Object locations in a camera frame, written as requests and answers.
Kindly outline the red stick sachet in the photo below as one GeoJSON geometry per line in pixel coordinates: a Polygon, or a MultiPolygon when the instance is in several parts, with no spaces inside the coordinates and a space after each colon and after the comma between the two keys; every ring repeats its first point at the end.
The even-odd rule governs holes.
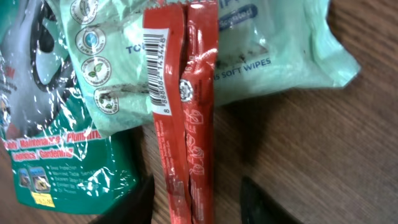
{"type": "Polygon", "coordinates": [[[213,223],[216,1],[144,11],[144,48],[155,133],[172,223],[213,223]]]}

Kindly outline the green 3M gloves packet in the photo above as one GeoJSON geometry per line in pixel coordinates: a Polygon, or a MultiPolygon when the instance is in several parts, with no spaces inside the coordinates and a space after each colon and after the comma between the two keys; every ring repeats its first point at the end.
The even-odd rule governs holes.
{"type": "Polygon", "coordinates": [[[1,2],[1,145],[30,207],[99,215],[139,183],[128,135],[95,127],[45,1],[1,2]]]}

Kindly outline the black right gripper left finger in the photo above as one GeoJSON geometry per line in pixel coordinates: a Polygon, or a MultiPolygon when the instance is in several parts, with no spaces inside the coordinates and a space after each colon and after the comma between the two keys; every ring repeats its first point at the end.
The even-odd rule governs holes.
{"type": "Polygon", "coordinates": [[[155,181],[151,174],[143,183],[116,202],[104,215],[89,224],[151,224],[154,209],[155,181]]]}

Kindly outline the white teal tissue packet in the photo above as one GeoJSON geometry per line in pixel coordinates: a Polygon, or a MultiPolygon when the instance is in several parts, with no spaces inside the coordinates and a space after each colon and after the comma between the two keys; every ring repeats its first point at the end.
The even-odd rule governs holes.
{"type": "MultiPolygon", "coordinates": [[[[151,123],[142,26],[160,1],[50,1],[83,93],[104,136],[151,123]]],[[[355,58],[326,21],[328,1],[218,1],[215,103],[291,88],[342,88],[355,58]]]]}

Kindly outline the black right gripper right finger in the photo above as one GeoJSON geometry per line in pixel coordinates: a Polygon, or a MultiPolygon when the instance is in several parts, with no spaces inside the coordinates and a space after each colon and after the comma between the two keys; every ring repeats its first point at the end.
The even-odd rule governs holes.
{"type": "Polygon", "coordinates": [[[303,224],[248,176],[243,176],[239,203],[242,224],[303,224]]]}

